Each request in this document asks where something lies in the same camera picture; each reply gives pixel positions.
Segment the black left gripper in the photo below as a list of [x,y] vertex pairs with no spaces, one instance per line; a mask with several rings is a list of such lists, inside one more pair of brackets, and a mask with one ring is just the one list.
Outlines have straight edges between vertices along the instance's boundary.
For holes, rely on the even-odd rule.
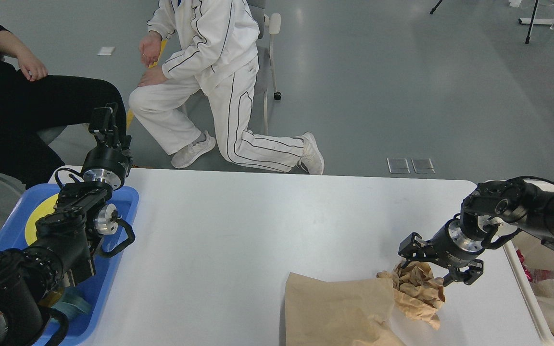
[[94,108],[88,131],[98,145],[88,152],[81,169],[84,182],[105,183],[113,190],[123,187],[133,161],[130,151],[132,136],[119,138],[117,108],[117,103]]

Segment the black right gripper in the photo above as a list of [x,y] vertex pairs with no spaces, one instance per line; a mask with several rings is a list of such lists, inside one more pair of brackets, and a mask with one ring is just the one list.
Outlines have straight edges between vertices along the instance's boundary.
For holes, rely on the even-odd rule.
[[444,287],[451,283],[473,284],[484,273],[484,261],[475,259],[483,251],[486,232],[481,230],[478,219],[451,219],[429,242],[413,232],[404,239],[398,249],[403,258],[400,269],[413,261],[429,262],[449,270],[443,278]]

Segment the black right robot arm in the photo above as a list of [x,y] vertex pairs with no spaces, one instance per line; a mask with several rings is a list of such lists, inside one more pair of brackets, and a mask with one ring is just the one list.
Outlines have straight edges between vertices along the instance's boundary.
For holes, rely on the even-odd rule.
[[521,232],[554,250],[554,191],[532,183],[534,177],[490,180],[477,184],[433,238],[410,234],[398,250],[401,269],[409,263],[430,262],[448,269],[444,285],[473,284],[484,272],[479,260],[487,249],[499,249]]

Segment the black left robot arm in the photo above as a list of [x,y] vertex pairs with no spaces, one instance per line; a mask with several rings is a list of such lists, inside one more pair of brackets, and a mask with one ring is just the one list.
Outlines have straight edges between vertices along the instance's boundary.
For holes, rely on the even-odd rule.
[[109,202],[132,163],[131,138],[120,134],[116,113],[116,103],[94,109],[88,130],[96,147],[81,171],[70,171],[71,183],[56,178],[57,201],[53,212],[37,220],[37,240],[23,250],[0,251],[0,346],[32,346],[51,320],[59,328],[47,345],[61,344],[69,320],[41,301],[64,283],[77,285],[94,276],[95,256],[112,258],[136,239]]

